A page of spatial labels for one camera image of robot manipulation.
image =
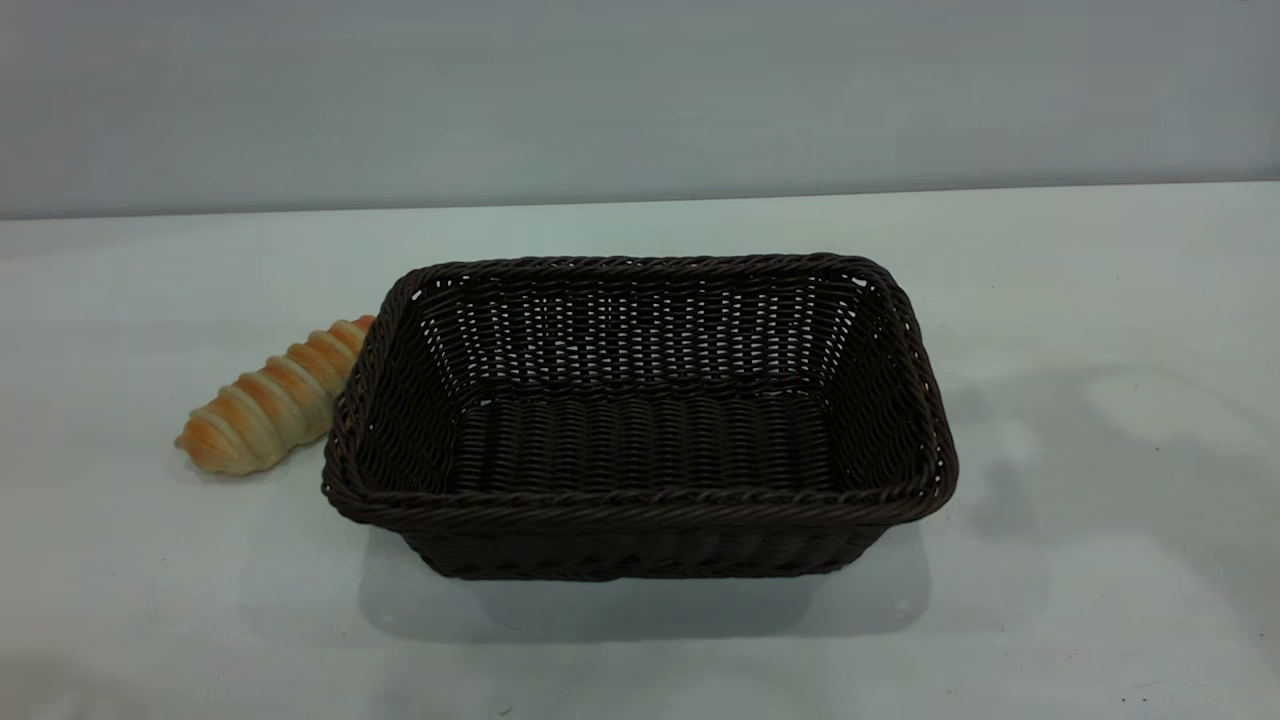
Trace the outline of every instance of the wicker basket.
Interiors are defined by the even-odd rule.
[[[468,579],[826,573],[959,470],[906,295],[836,255],[415,270],[325,459],[339,512]]]

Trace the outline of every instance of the white table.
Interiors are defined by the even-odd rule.
[[[452,582],[170,445],[415,266],[782,250],[895,273],[961,461],[835,575]],[[1275,717],[1277,278],[1266,183],[0,224],[0,717]]]

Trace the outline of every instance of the basket side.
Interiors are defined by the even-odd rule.
[[[891,520],[910,521],[951,497],[959,464],[910,300],[879,265],[858,272],[856,316],[828,386],[836,452],[852,486],[896,501]]]
[[[631,393],[751,383],[818,392],[878,265],[835,255],[531,258],[411,273],[399,327],[449,397]]]
[[[443,369],[433,363],[407,363],[397,336],[411,320],[408,309],[420,292],[422,270],[402,277],[387,293],[356,359],[343,392],[334,402],[334,423],[325,442],[323,491],[343,515],[357,520],[388,492],[443,492],[448,466],[452,405],[443,397]],[[419,379],[406,378],[410,366]],[[426,421],[407,425],[397,407],[381,402],[389,388],[410,387],[402,400],[436,409]],[[407,475],[404,466],[417,473]]]
[[[664,528],[594,533],[408,533],[410,547],[453,578],[613,580],[769,578],[831,573],[887,528]]]

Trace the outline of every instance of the bread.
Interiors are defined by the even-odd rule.
[[[372,322],[372,315],[338,320],[284,356],[269,357],[265,368],[241,375],[212,402],[192,410],[174,445],[206,473],[247,475],[315,441],[333,424],[333,401]]]

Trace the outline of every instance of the gray wall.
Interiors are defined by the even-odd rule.
[[[0,214],[1280,176],[1280,0],[8,0]]]

